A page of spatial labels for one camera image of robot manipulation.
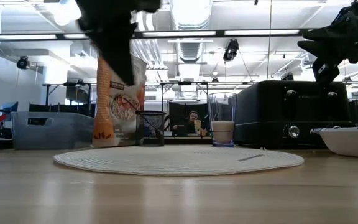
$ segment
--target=black robotic arm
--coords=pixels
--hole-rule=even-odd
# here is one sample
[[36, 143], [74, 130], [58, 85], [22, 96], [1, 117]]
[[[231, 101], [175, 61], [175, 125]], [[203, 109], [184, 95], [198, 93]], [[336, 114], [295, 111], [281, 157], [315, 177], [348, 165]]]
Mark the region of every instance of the black robotic arm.
[[160, 0], [76, 0], [82, 16], [80, 29], [90, 37], [100, 55], [128, 85], [134, 84], [130, 39], [137, 24], [131, 24], [131, 12], [155, 13]]
[[317, 57], [313, 73], [321, 86], [330, 84], [338, 75], [338, 65], [345, 59], [358, 62], [358, 1], [339, 11], [331, 25], [311, 30], [298, 46]]

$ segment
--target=wooden table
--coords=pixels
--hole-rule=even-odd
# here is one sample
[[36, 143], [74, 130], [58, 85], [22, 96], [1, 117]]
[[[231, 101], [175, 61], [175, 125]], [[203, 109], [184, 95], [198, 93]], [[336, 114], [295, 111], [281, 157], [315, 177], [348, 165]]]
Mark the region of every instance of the wooden table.
[[63, 151], [0, 152], [0, 224], [358, 224], [358, 159], [299, 153], [299, 167], [219, 177], [69, 169]]

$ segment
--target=round woven placemat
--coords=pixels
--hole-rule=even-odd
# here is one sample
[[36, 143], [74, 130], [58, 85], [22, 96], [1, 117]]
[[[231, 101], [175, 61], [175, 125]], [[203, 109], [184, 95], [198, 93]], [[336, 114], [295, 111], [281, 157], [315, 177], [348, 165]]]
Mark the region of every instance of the round woven placemat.
[[54, 157], [70, 167], [95, 172], [156, 176], [224, 175], [298, 166], [303, 158], [259, 149], [165, 146], [117, 147], [68, 152]]

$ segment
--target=gray storage box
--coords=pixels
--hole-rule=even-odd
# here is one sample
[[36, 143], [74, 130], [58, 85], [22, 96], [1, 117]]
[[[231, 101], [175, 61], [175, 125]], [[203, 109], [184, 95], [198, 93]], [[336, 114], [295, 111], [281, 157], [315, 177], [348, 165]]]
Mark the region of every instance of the gray storage box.
[[76, 113], [14, 112], [14, 149], [78, 149], [92, 144], [94, 118]]

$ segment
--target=window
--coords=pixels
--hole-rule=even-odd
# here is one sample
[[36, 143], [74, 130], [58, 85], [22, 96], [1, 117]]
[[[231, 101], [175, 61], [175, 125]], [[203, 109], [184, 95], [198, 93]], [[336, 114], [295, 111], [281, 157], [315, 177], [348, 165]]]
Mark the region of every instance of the window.
[[83, 105], [83, 103], [74, 101], [74, 100], [70, 100], [70, 99], [65, 99], [65, 105]]

